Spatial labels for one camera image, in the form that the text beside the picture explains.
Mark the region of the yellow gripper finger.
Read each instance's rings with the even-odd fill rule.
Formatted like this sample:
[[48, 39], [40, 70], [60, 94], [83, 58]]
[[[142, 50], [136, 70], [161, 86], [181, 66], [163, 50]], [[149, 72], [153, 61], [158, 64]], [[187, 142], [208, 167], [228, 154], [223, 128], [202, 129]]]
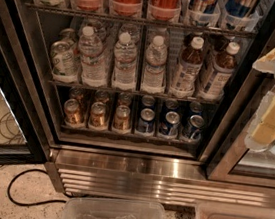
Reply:
[[244, 143], [260, 152], [275, 140], [275, 92], [268, 91], [252, 118]]
[[275, 73], [275, 48], [255, 61], [252, 67], [262, 73]]

